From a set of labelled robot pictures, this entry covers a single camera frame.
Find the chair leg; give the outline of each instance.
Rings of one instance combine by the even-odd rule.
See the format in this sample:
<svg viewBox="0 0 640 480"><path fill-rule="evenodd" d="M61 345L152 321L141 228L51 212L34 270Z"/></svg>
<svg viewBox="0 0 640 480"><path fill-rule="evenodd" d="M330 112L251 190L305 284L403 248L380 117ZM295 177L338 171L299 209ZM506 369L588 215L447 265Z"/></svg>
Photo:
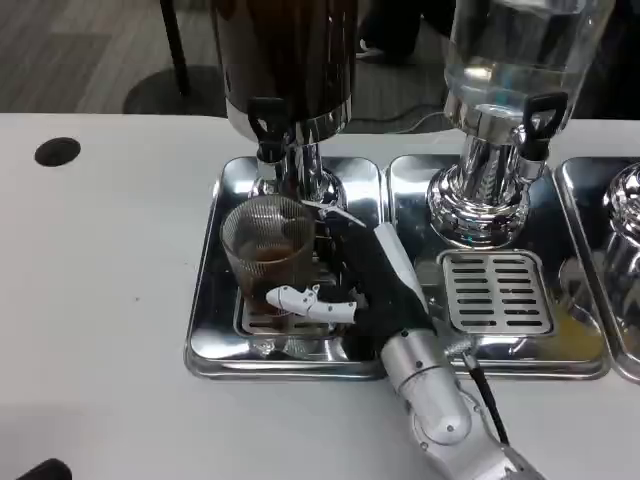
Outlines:
<svg viewBox="0 0 640 480"><path fill-rule="evenodd" d="M182 96L186 97L191 93L191 83L189 82L187 61L184 57L182 38L180 37L180 28L178 27L178 18L173 0L160 0L160 8L162 9L162 18L167 31L167 40L169 40L169 49L171 50L178 89Z"/></svg>

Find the stainless steel drip tray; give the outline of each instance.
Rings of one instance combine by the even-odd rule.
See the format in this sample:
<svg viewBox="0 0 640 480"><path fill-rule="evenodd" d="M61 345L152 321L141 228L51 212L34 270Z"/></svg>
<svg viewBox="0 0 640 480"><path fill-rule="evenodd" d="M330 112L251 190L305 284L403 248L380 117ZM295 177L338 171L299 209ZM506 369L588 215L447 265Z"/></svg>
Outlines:
<svg viewBox="0 0 640 480"><path fill-rule="evenodd" d="M604 375L609 368L604 338L592 315L590 296L585 294L586 278L576 260L551 173L546 171L531 187L527 225L509 247L515 251L499 257L503 261L511 259L515 262L511 266L520 264L521 268L498 268L499 262L494 265L497 255L506 253L501 250L468 250L455 258L471 263L459 264L454 269L447 264L446 257L442 258L443 252L452 247L431 228L426 194L435 173L457 161L457 156L449 155L404 156L394 160L385 172L390 220L414 261L432 314L449 322L454 329L476 336L478 359L489 375L561 379ZM473 262L478 262L476 266L482 267L482 272L474 268ZM505 283L501 297L499 285L511 280L501 280L500 274L517 277L519 281L526 279L531 288L520 292L516 284L511 285L513 291L507 291L510 284ZM455 275L469 279L481 275L487 283L458 285L483 288L493 285L486 288L492 292L491 297L482 297L479 291L468 295L466 288L458 292L453 283L447 289L447 282L455 282ZM474 299L477 305L456 310L459 301L464 305L467 298ZM491 312L480 312L486 310L483 303L499 302L508 306L509 300L517 304L500 311L492 308ZM460 311L471 315L460 315ZM510 320L507 316L511 314L514 318ZM454 361L454 367L465 371L460 361Z"/></svg>
<svg viewBox="0 0 640 480"><path fill-rule="evenodd" d="M323 163L338 179L348 211L371 226L384 221L381 176L373 163L331 157ZM187 332L187 368L198 376L222 379L381 377L383 370L366 339L340 329L300 328L295 322L288 329L272 329L243 308L219 232L225 216L249 197L257 177L254 157L237 158L225 166L216 184ZM318 280L327 281L326 272L319 272Z"/></svg>
<svg viewBox="0 0 640 480"><path fill-rule="evenodd" d="M614 368L636 383L640 383L640 248L613 232L604 199L614 177L638 161L572 158L555 172Z"/></svg>

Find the metal tray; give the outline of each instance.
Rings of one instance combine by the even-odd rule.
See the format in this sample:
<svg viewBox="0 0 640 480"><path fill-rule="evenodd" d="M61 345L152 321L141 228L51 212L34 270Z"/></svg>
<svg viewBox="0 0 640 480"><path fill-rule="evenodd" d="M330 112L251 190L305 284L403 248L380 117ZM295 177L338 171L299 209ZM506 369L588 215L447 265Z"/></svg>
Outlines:
<svg viewBox="0 0 640 480"><path fill-rule="evenodd" d="M346 208L370 226L385 220L378 168L363 158L323 158L338 180ZM184 360L208 378L372 379L384 375L366 340L340 334L269 335L246 328L242 297L220 243L227 213L249 197L255 157L231 160L216 184Z"/></svg>
<svg viewBox="0 0 640 480"><path fill-rule="evenodd" d="M614 369L640 383L640 249L613 232L604 197L611 181L637 158L572 158L555 181L576 250L589 280Z"/></svg>
<svg viewBox="0 0 640 480"><path fill-rule="evenodd" d="M394 160L385 172L390 220L414 261L431 312L443 321L448 321L447 300L442 298L438 257L451 247L431 228L426 195L435 173L457 161L457 156L450 155L404 156ZM541 259L542 277L551 297L552 328L542 334L523 333L521 328L478 334L478 359L492 376L598 378L609 368L605 341L591 315L590 299L585 302L583 298L588 297L584 295L586 278L576 260L549 171L532 185L530 196L527 225L510 248L532 252ZM454 361L454 367L465 371L460 361Z"/></svg>

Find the black cable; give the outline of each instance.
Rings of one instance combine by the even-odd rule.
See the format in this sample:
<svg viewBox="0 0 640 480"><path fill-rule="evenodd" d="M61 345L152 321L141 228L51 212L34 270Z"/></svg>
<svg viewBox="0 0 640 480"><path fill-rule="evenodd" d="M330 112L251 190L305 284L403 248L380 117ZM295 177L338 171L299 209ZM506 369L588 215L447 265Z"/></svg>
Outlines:
<svg viewBox="0 0 640 480"><path fill-rule="evenodd" d="M504 445L509 445L509 437L507 437L507 430L504 427L504 423L502 423L502 418L500 418L500 412L498 412L498 405L496 404L496 399L493 396L493 392L491 391L491 387L489 386L489 382L487 381L487 377L484 374L484 370L477 362L473 362L473 368L469 369L469 375L473 378L473 381L476 382L476 386L480 391L480 395L482 396L482 400L487 406L487 410L489 410L489 414L491 415L491 419L493 420L494 425L496 426L496 431L498 432L498 438L500 442Z"/></svg>
<svg viewBox="0 0 640 480"><path fill-rule="evenodd" d="M404 110L403 112L400 112L398 115L394 116L394 117L387 117L387 118L373 118L373 117L354 117L351 119L351 122L362 122L362 123L391 123L391 122L397 122L398 120L402 120L404 117L406 117L407 115L417 111L417 110L421 110L423 108L430 108L432 110L436 110L438 111L438 109L442 108L442 105L431 105L429 103L419 103L417 105L413 105L412 107L409 107L408 109Z"/></svg>

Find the brown liquid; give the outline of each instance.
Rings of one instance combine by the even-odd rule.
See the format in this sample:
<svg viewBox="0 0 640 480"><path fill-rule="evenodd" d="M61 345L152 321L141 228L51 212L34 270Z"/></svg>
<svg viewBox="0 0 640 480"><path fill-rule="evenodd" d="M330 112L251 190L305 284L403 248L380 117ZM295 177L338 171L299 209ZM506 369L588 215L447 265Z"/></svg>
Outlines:
<svg viewBox="0 0 640 480"><path fill-rule="evenodd" d="M295 252L289 245L274 245L258 248L252 257L256 262L275 262L289 258Z"/></svg>
<svg viewBox="0 0 640 480"><path fill-rule="evenodd" d="M288 245L276 245L258 248L251 257L256 262L277 262L291 257L295 252ZM266 295L273 288L291 283L287 277L291 277L294 273L290 270L292 266L295 267L289 262L281 262L263 267L264 274L259 278L253 279L251 282L251 294L245 297L245 301L252 313L270 316L280 314L277 308L267 303Z"/></svg>
<svg viewBox="0 0 640 480"><path fill-rule="evenodd" d="M285 100L293 120L351 96L357 0L210 0L229 101Z"/></svg>

